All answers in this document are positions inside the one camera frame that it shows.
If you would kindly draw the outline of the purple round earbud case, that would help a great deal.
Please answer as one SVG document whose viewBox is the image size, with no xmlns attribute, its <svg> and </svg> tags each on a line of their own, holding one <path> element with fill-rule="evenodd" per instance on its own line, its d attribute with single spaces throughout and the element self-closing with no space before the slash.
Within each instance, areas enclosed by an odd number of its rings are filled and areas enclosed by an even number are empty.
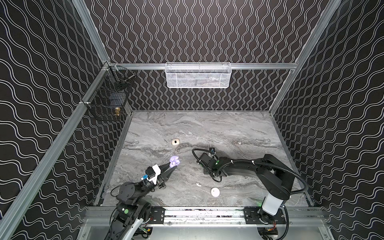
<svg viewBox="0 0 384 240">
<path fill-rule="evenodd" d="M 170 168 L 174 168 L 181 163 L 179 156 L 172 156 L 170 158 L 169 162 L 170 162 L 170 164 L 169 164 Z"/>
</svg>

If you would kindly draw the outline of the cream earbud charging case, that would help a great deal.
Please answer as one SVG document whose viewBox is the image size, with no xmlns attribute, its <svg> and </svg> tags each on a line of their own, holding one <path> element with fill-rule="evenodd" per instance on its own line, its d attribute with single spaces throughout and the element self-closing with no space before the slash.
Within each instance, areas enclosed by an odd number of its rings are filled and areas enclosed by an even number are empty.
<svg viewBox="0 0 384 240">
<path fill-rule="evenodd" d="M 177 145 L 179 145 L 180 144 L 180 140 L 179 139 L 173 139 L 172 140 L 172 145 L 173 146 L 177 146 Z"/>
</svg>

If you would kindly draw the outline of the white round earbud case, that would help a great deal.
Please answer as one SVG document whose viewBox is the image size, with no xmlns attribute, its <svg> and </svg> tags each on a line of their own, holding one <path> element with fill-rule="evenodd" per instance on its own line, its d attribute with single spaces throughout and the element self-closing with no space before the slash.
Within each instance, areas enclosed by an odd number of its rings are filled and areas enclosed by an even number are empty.
<svg viewBox="0 0 384 240">
<path fill-rule="evenodd" d="M 220 190 L 218 188 L 212 188 L 211 189 L 211 195 L 214 197 L 214 198 L 217 198 L 220 196 Z"/>
</svg>

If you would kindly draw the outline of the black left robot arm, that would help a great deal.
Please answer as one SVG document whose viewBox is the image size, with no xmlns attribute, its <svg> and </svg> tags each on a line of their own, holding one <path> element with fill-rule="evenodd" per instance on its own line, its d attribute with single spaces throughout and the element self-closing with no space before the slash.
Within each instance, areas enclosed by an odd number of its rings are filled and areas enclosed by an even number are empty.
<svg viewBox="0 0 384 240">
<path fill-rule="evenodd" d="M 143 197 L 156 188 L 165 188 L 179 164 L 176 158 L 168 164 L 148 167 L 139 182 L 126 182 L 118 187 L 118 203 L 110 216 L 106 240 L 131 240 L 143 224 L 152 220 L 152 206 Z"/>
</svg>

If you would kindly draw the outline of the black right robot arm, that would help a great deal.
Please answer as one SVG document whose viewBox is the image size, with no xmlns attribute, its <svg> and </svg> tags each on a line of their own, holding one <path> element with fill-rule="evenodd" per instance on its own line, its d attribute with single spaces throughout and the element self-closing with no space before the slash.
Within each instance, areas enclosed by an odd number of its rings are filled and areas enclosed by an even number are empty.
<svg viewBox="0 0 384 240">
<path fill-rule="evenodd" d="M 259 213 L 262 217 L 274 217 L 292 195 L 302 194 L 309 188 L 300 174 L 271 154 L 254 160 L 218 157 L 214 148 L 194 148 L 192 154 L 203 167 L 204 174 L 217 183 L 229 176 L 258 178 L 268 191 Z"/>
</svg>

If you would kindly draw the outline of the small brass object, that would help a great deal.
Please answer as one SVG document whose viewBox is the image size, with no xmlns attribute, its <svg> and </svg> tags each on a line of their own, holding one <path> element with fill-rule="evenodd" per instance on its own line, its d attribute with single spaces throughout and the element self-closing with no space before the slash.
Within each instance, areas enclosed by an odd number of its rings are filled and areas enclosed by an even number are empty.
<svg viewBox="0 0 384 240">
<path fill-rule="evenodd" d="M 116 107 L 116 108 L 115 108 L 115 115 L 116 115 L 117 117 L 119 117 L 119 116 L 121 115 L 121 108 L 120 108 L 120 107 Z"/>
</svg>

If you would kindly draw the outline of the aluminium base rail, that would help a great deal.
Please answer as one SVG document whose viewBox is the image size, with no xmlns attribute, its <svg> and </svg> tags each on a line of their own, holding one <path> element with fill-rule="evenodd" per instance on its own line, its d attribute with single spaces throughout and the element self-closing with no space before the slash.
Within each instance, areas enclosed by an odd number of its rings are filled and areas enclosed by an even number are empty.
<svg viewBox="0 0 384 240">
<path fill-rule="evenodd" d="M 154 207 L 151 218 L 133 226 L 135 240 L 332 240 L 320 208 L 286 207 L 265 225 L 256 207 Z"/>
</svg>

